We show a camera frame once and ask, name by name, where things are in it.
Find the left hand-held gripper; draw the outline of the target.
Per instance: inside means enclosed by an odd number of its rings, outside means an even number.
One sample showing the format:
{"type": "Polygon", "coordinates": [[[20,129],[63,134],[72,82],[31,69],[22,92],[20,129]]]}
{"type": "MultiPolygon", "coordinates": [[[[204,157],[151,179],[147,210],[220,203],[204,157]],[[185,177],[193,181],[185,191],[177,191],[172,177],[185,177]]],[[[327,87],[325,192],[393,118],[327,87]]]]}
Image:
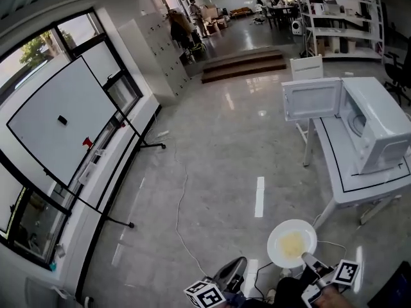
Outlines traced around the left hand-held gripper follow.
{"type": "Polygon", "coordinates": [[[194,307],[241,307],[252,288],[243,277],[247,259],[238,257],[217,271],[213,278],[197,280],[183,290],[194,307]]]}

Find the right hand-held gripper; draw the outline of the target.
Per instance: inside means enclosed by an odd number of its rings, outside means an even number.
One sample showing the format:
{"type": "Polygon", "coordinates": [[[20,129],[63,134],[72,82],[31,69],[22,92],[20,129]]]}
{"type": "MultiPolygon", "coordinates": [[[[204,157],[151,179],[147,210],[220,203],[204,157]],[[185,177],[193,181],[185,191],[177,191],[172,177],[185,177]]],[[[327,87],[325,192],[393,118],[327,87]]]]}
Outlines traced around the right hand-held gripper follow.
{"type": "Polygon", "coordinates": [[[326,266],[316,259],[311,253],[304,252],[301,259],[305,265],[315,274],[314,281],[303,291],[301,298],[306,307],[314,307],[314,302],[322,295],[322,290],[333,286],[349,289],[355,283],[360,271],[360,263],[341,259],[336,266],[326,266]]]}

